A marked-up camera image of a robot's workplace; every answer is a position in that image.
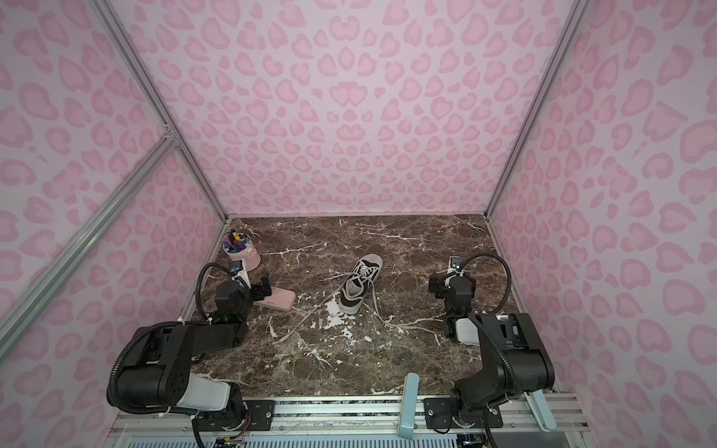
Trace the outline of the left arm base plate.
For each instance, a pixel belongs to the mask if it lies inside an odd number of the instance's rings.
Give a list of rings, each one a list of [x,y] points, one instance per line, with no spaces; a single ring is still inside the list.
[[[236,409],[230,403],[223,411],[200,413],[192,425],[200,432],[269,431],[275,410],[271,399],[250,399]]]

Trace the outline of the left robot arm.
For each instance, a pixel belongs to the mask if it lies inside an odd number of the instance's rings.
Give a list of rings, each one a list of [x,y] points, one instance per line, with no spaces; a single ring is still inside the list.
[[[267,276],[257,285],[222,283],[217,310],[203,321],[167,321],[139,328],[110,371],[108,403],[127,414],[186,414],[241,423],[246,405],[237,384],[192,373],[193,360],[237,348],[248,334],[255,304],[270,296]]]

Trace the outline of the black white sneaker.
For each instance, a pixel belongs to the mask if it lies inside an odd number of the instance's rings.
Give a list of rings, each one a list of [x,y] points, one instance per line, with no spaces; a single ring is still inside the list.
[[[366,295],[375,289],[375,281],[383,268],[383,259],[377,254],[360,258],[339,289],[338,305],[342,313],[356,315]]]

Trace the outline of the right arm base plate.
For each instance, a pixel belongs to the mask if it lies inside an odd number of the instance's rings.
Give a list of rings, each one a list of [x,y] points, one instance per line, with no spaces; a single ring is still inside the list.
[[[428,429],[448,433],[455,429],[502,429],[503,420],[500,411],[464,411],[459,409],[455,399],[435,397],[423,399],[425,424]]]

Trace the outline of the white shoelace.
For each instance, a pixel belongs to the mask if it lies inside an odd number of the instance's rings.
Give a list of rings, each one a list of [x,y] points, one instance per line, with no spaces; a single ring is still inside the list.
[[[394,322],[392,319],[384,319],[384,317],[380,314],[379,300],[378,300],[378,297],[377,297],[377,295],[376,295],[376,287],[375,287],[375,289],[374,289],[372,292],[369,292],[369,293],[366,295],[366,297],[367,297],[368,295],[371,295],[371,299],[372,299],[372,303],[373,303],[373,305],[372,305],[372,307],[371,307],[372,313],[375,315],[375,317],[376,317],[384,326],[387,326],[387,327],[390,327],[390,328],[393,328],[393,329],[398,329],[398,330],[401,330],[402,332],[407,332],[407,330],[425,330],[425,332],[430,332],[431,334],[434,334],[434,332],[433,332],[432,330],[429,330],[429,329],[426,329],[426,328],[424,328],[424,327],[421,327],[421,326],[420,326],[420,323],[423,323],[423,322],[437,322],[437,321],[438,321],[438,317],[422,317],[422,318],[418,318],[418,319],[416,319],[416,320],[414,320],[414,321],[410,321],[410,322]],[[317,310],[319,310],[319,308],[321,308],[321,307],[322,307],[324,304],[326,304],[327,302],[332,301],[332,300],[336,300],[336,303],[337,303],[337,306],[338,306],[338,309],[339,309],[338,299],[339,299],[339,289],[336,289],[336,290],[335,290],[328,298],[326,298],[323,302],[321,302],[320,304],[315,305],[310,311],[308,311],[308,312],[304,315],[304,317],[303,317],[291,330],[289,330],[284,336],[280,337],[277,341],[275,341],[275,342],[274,342],[274,345],[278,345],[279,343],[284,343],[284,342],[287,341],[289,338],[291,338],[291,336],[293,336],[293,334],[295,334],[295,332],[297,332],[297,330],[304,324],[304,322],[308,321],[308,319],[310,319],[310,317],[312,317],[312,315],[313,315],[314,313],[317,313]]]

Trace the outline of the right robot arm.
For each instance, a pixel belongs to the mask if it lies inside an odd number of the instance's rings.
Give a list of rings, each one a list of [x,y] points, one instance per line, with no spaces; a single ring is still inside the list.
[[[474,284],[470,276],[451,272],[432,274],[428,285],[444,303],[444,336],[481,351],[482,367],[451,391],[452,418],[465,425],[511,399],[552,388],[556,379],[530,315],[474,313]]]

